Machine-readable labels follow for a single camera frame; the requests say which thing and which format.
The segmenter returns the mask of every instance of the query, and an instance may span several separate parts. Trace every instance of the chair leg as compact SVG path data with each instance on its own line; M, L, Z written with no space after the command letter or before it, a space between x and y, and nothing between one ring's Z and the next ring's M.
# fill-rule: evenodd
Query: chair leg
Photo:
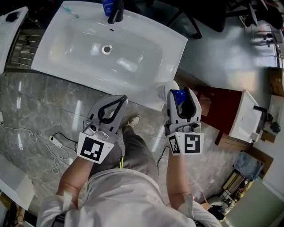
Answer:
M197 33L195 33L193 35L193 37L196 38L196 39L201 39L203 36L202 36L201 31L199 30L196 22L194 21L193 17L188 16L188 15L187 15L187 17L190 20L191 24L194 26L195 30L197 31Z
M183 13L183 10L179 10L174 16L172 19L170 19L170 21L167 23L167 27L171 26L175 20Z

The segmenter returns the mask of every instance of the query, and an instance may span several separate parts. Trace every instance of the faucet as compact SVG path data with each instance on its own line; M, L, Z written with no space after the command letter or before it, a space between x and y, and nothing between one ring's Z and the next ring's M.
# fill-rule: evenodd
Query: faucet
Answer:
M120 22L123 20L124 0L114 0L114 5L108 18L108 23Z

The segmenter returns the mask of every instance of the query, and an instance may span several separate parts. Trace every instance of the marble floor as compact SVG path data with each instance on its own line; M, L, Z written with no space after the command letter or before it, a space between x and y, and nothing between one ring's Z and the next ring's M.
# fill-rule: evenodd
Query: marble floor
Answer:
M77 141L90 108L107 94L51 76L30 73L1 76L0 91L4 96L0 97L4 118L4 125L0 127L0 153L29 175L35 189L30 211L37 214L43 199L56 192L60 176L68 167L60 163L59 174L52 172L54 158L44 142L50 147L52 144L48 138L56 132ZM141 115L135 131L145 140L157 161L168 143L163 133L166 108L157 112L129 102L124 120L133 114ZM8 127L30 129L40 135L44 142L38 138L34 143L29 131ZM230 175L238 152L214 144L218 134L216 129L203 124L202 131L205 133L203 154L187 157L186 168L192 193L201 191L209 197L219 192L220 186ZM65 146L74 148L74 143L60 135L57 138ZM119 143L123 148L121 136ZM57 147L53 147L53 152L57 156L67 157ZM70 159L65 162L71 163L76 154L70 149L67 152ZM166 204L169 203L166 194L167 157L168 149L159 164L159 185ZM84 191L80 195L81 204L83 195Z

